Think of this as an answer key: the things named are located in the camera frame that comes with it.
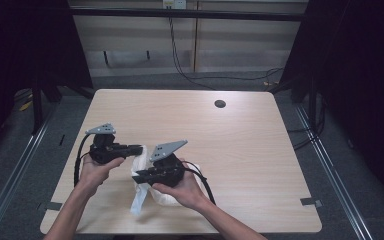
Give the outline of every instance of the wooden table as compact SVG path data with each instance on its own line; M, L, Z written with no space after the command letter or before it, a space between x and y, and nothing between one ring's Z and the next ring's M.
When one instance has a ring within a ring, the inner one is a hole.
M216 100L226 103L215 106ZM90 105L52 202L64 203L73 189L76 153L85 131L111 122L115 142L146 145L187 139L178 157L200 165L217 205L257 232L318 232L314 205L273 95L262 92L99 90ZM90 137L83 152L88 151ZM148 194L139 216L133 157L110 173L89 201L78 233L217 233L207 220L184 207L164 207ZM57 211L48 210L46 233Z

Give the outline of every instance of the round black object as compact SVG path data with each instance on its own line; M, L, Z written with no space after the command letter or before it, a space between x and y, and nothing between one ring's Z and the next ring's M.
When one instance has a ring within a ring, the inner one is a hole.
M214 105L216 105L218 108L224 108L226 107L226 102L223 100L217 100L214 102Z

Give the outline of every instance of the person's right hand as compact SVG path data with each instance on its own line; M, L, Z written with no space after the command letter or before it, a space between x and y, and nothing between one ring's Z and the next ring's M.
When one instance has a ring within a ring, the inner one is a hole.
M173 196L180 204L194 210L196 210L198 205L206 199L204 193L196 182L193 173L189 171L185 171L183 179L173 188L161 183L154 183L152 188L161 193Z

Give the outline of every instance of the gray metal bracket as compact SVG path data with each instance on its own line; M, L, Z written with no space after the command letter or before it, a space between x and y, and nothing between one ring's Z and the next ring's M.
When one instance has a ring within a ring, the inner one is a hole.
M164 159L177 149L183 147L186 143L188 143L188 140L158 144L155 146L154 152L149 158L149 161L156 162L158 160Z
M86 130L86 134L115 134L115 129L111 123L106 123L96 128Z

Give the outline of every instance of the hand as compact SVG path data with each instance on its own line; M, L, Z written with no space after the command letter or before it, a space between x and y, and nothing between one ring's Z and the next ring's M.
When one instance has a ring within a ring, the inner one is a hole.
M90 197L95 195L99 185L108 177L111 169L119 167L124 162L124 158L116 158L107 164L95 162L89 154L83 158L82 173L78 185L84 186L89 190Z
M183 163L183 166L189 168L186 163ZM161 183L154 183L152 188L173 196L180 204L194 210L196 210L200 202L207 199L196 182L193 173L189 171L185 171L183 179L173 188Z

